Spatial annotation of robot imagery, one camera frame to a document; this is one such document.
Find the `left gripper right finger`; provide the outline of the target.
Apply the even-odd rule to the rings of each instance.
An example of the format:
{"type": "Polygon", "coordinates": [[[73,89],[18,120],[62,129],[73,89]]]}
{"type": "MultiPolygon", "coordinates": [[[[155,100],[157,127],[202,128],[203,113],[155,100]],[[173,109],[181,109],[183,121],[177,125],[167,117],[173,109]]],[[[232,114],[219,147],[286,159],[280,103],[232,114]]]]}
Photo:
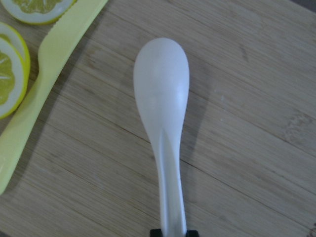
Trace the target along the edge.
{"type": "Polygon", "coordinates": [[[186,237],[199,237],[197,230],[187,230],[186,237]]]}

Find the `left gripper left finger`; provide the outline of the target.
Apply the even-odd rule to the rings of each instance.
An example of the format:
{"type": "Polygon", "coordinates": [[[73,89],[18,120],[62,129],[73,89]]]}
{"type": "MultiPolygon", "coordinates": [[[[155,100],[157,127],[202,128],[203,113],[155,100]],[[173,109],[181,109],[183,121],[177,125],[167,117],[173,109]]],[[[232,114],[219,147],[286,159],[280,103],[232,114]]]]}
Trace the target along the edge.
{"type": "Polygon", "coordinates": [[[151,229],[150,230],[150,237],[163,237],[161,229],[151,229]]]}

